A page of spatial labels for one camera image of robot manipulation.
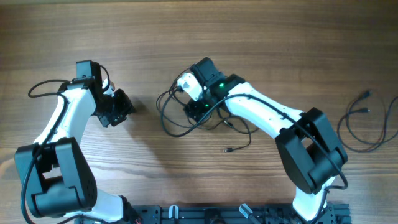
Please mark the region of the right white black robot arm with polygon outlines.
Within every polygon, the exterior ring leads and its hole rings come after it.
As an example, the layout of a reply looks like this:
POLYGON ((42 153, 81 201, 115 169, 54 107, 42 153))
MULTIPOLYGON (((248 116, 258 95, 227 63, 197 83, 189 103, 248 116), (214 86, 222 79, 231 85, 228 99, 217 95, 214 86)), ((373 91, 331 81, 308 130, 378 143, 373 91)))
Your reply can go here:
POLYGON ((238 75, 224 75, 205 57, 182 73, 177 87, 190 96, 186 114, 200 123, 213 110, 248 120, 277 146, 289 179, 296 186, 292 208, 315 223, 325 214, 333 181, 343 177, 348 155, 327 116, 317 108, 289 108, 257 91, 238 75))

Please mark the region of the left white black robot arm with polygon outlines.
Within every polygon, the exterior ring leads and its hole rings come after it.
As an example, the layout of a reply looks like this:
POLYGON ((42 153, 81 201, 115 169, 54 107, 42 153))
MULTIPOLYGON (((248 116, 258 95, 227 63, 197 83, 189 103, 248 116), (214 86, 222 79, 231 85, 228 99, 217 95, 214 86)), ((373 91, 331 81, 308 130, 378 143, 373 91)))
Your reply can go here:
POLYGON ((17 149, 14 160, 21 180, 21 212, 32 217, 63 218, 75 223, 141 223, 141 216, 122 195, 97 187, 80 144, 88 120, 117 126, 135 109, 125 92, 115 89, 107 70, 92 60, 76 63, 76 77, 61 80, 53 93, 58 103, 35 141, 17 149))

